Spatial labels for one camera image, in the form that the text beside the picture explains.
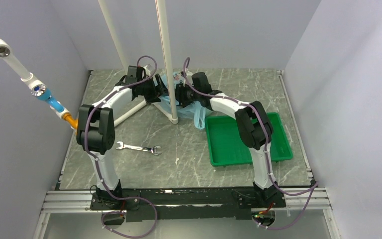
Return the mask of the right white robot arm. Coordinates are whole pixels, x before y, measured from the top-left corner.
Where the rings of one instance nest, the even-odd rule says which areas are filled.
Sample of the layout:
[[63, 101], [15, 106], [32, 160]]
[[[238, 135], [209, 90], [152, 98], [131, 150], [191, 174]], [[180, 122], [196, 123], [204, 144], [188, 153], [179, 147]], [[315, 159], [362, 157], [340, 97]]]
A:
[[268, 115], [259, 101], [239, 101], [214, 90], [204, 72], [192, 74], [188, 69], [181, 71], [184, 82], [177, 84], [177, 101], [182, 105], [198, 101], [215, 112], [235, 119], [243, 144], [249, 148], [254, 168], [254, 200], [261, 207], [273, 201], [276, 192], [270, 155], [270, 143], [274, 129]]

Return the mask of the light blue plastic bag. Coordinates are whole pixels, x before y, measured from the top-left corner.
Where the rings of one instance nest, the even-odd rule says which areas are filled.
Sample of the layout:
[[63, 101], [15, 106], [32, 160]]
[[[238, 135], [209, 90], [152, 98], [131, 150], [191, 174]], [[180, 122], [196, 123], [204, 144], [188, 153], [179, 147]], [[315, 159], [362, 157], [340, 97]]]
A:
[[[192, 93], [194, 93], [193, 90], [189, 88], [189, 85], [185, 82], [185, 79], [183, 76], [180, 76], [179, 72], [174, 72], [174, 86], [185, 86], [186, 89], [189, 89]], [[171, 104], [170, 104], [170, 97], [168, 95], [160, 96], [160, 106], [163, 110], [167, 111], [168, 113], [171, 113]], [[204, 129], [205, 128], [205, 118], [212, 114], [212, 111], [203, 107], [200, 102], [193, 101], [187, 106], [180, 107], [179, 105], [179, 97], [176, 96], [176, 106], [177, 106], [177, 115], [179, 118], [185, 118], [185, 119], [191, 119], [193, 120], [194, 126], [197, 129]]]

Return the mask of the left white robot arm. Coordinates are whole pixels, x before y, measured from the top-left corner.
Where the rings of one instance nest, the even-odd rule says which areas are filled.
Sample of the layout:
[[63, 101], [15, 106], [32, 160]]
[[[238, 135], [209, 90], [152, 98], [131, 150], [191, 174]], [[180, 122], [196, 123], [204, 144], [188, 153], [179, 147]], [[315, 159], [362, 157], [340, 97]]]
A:
[[149, 66], [129, 66], [114, 88], [101, 100], [79, 108], [76, 141], [93, 162], [97, 177], [98, 197], [110, 209], [122, 205], [120, 179], [113, 160], [107, 152], [115, 144], [114, 115], [138, 96], [153, 102], [163, 93], [164, 87], [156, 70]]

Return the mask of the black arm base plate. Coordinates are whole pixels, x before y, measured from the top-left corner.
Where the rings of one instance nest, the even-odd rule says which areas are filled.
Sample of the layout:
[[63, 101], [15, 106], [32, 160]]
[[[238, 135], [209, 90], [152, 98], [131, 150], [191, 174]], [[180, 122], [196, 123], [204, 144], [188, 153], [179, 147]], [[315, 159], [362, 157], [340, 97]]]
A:
[[126, 222], [235, 218], [249, 220], [257, 211], [286, 207], [283, 193], [264, 200], [253, 186], [176, 189], [126, 189], [123, 200], [98, 197], [92, 192], [90, 210], [103, 213], [121, 211]]

